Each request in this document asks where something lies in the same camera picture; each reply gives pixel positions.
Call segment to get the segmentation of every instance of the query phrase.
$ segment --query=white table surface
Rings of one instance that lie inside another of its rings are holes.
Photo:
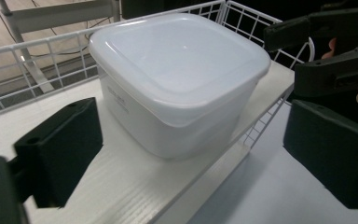
[[[283,147],[283,105],[247,158],[188,224],[358,224],[350,210]]]
[[[11,160],[12,144],[33,127],[74,101],[96,97],[101,152],[63,209],[36,209],[29,198],[25,207],[31,222],[186,223],[245,157],[249,148],[237,140],[291,86],[293,77],[291,70],[273,63],[229,133],[230,144],[216,138],[186,160],[167,161],[143,150],[107,111],[99,79],[1,113],[0,155]]]

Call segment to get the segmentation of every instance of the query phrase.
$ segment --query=white lid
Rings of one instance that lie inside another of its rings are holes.
[[[164,123],[182,127],[261,78],[270,58],[252,41],[191,14],[103,28],[90,41],[95,61]]]

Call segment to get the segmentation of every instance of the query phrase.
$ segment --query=wire basket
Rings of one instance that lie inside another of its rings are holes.
[[[97,30],[106,26],[178,12],[201,15],[249,38],[261,47],[264,47],[263,29],[272,23],[280,22],[236,2],[212,1],[69,34],[4,46],[0,48],[0,113],[15,105],[26,104],[38,97],[46,97],[62,88],[70,88],[81,82],[98,78],[96,62],[88,50],[90,36]],[[29,58],[24,57],[25,51],[29,53]],[[35,55],[33,54],[35,51],[45,53]],[[314,49],[310,40],[298,49],[290,49],[290,51],[281,49],[271,53],[270,57],[273,61],[292,69],[297,63],[312,61],[313,55]],[[36,82],[31,76],[32,70],[45,81]],[[46,86],[49,86],[48,91],[43,91]],[[249,147],[255,144],[289,93],[286,92],[247,132],[243,138],[244,144]]]

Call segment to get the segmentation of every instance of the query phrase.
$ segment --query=white plastic container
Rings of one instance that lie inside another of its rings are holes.
[[[104,28],[89,50],[111,112],[163,158],[188,156],[234,128],[270,64],[257,44],[182,13]]]

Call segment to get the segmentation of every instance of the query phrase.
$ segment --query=translucent lid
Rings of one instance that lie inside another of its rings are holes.
[[[135,100],[176,127],[238,95],[270,63],[250,40],[182,13],[103,28],[91,37],[89,50]]]

